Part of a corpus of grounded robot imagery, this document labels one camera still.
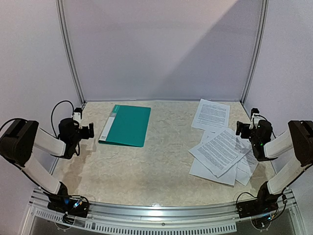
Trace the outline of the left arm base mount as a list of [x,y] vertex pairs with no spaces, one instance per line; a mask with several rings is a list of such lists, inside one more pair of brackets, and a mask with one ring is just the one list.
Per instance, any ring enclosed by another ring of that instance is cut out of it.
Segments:
[[49,198],[47,208],[63,214],[87,218],[90,208],[89,200],[80,195],[58,195],[44,192]]

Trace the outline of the green file folder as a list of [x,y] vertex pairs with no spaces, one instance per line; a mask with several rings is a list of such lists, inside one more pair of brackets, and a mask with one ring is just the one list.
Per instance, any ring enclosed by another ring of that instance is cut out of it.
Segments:
[[99,137],[99,143],[143,147],[151,108],[115,105]]

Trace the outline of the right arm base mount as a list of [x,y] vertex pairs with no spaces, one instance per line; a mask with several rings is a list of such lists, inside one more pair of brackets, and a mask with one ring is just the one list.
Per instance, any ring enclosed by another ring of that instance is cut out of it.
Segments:
[[252,217],[270,213],[278,209],[277,200],[280,195],[270,199],[253,199],[236,203],[236,208],[240,218]]

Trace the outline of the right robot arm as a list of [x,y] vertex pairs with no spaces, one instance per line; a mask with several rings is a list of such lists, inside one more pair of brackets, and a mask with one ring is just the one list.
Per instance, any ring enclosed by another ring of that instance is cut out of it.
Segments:
[[291,120],[288,129],[273,140],[272,125],[261,119],[250,124],[237,122],[236,135],[248,139],[257,161],[272,161],[283,153],[292,150],[293,156],[286,165],[259,189],[262,195],[253,202],[256,213],[264,213],[272,205],[268,196],[281,195],[299,176],[313,165],[313,122]]

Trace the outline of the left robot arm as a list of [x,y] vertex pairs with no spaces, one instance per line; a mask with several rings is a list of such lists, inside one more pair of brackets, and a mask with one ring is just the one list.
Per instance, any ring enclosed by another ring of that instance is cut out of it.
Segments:
[[61,212],[69,212],[73,203],[67,198],[67,187],[39,163],[34,157],[33,148],[57,158],[71,159],[73,155],[79,155],[78,145],[82,139],[94,137],[94,124],[80,126],[79,121],[66,118],[59,123],[61,132],[58,137],[40,128],[35,120],[12,118],[3,124],[1,129],[7,124],[10,126],[0,138],[0,155],[46,194],[56,195],[53,203]]

